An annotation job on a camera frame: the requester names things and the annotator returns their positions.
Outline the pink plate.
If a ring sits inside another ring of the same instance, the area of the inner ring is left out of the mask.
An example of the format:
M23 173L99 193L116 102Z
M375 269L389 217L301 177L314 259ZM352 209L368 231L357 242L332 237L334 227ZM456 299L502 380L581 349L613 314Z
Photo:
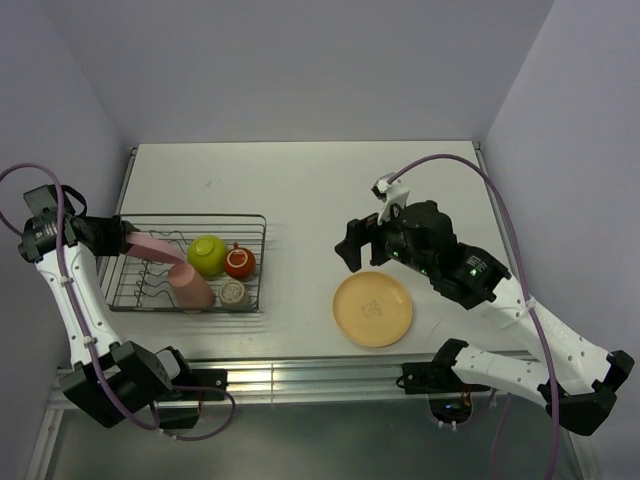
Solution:
M152 237L141 232L132 232L126 236L129 257L160 264L184 264L184 253L175 244Z

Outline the yellow plate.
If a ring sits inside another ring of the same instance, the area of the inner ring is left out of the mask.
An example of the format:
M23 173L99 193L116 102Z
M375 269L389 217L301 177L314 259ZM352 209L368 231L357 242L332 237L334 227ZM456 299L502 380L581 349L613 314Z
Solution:
M405 287L391 276L373 271L344 280L334 294L332 311L342 333L368 348L396 343L413 319L413 304Z

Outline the green bowl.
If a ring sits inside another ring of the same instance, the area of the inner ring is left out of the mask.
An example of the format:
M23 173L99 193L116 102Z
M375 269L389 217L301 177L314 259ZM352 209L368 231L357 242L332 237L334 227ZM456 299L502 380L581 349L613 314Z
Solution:
M204 278L224 271L224 260L228 252L226 243L217 236L196 237L188 246L188 263Z

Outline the pink cup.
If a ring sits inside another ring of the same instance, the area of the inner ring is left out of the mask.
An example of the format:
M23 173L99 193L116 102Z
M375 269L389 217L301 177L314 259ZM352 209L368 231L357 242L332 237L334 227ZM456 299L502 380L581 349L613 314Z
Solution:
M189 263L173 265L167 274L171 291L183 309L207 309L215 304L215 294L205 279Z

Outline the orange mug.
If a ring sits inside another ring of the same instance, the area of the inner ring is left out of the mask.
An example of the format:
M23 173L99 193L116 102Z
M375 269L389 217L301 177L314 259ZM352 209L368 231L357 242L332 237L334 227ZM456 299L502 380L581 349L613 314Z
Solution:
M248 281L254 275L256 266L253 252L237 242L228 250L223 260L223 271L238 281Z

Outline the small speckled grey cup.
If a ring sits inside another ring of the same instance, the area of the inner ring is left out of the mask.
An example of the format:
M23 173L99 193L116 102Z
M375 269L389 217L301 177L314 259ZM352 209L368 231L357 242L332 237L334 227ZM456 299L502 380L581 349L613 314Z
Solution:
M245 285L238 280L229 280L219 289L221 305L228 308L246 307L250 304L250 296Z

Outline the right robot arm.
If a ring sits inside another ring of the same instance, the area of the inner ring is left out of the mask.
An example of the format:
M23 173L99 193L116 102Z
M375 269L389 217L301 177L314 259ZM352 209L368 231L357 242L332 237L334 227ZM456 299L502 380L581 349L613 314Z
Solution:
M348 222L334 250L352 272L390 260L425 276L444 298L474 311L515 339L531 355L524 361L449 339L427 367L403 367L406 393L447 391L470 385L496 388L557 412L566 430L592 435L613 409L616 392L634 367L622 350L607 351L576 333L532 298L489 252L460 242L451 219L436 203L393 205L388 219L376 214Z

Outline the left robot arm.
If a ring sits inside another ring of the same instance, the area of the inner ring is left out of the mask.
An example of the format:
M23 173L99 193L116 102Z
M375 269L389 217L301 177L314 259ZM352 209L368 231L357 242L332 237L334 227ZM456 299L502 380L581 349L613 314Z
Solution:
M114 330L96 260L125 255L176 263L181 257L170 244L142 233L120 216L91 217L75 211L73 199L84 198L67 185L44 185L25 193L33 216L24 226L18 250L46 281L65 325L73 370L60 381L63 394L111 428L166 395L187 397L195 375L177 349L153 353Z

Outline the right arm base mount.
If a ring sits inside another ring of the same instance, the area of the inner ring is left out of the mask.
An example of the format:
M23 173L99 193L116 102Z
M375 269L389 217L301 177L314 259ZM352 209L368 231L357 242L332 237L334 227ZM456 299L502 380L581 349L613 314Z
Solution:
M406 362L395 385L405 395L424 395L430 420L440 429L457 431L477 421L496 405L497 390L466 384L434 362Z

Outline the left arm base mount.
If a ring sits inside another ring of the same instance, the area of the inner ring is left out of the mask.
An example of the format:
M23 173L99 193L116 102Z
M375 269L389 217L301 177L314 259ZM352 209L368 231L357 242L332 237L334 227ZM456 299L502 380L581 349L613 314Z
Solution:
M228 392L228 371L226 369L195 369L189 375L175 378L185 380L185 385L175 386L162 395L152 406L152 415L159 421L160 434L173 441L196 442L213 438L224 432L233 422L236 401ZM226 419L209 433L187 434L202 420L207 401L228 401L230 405Z

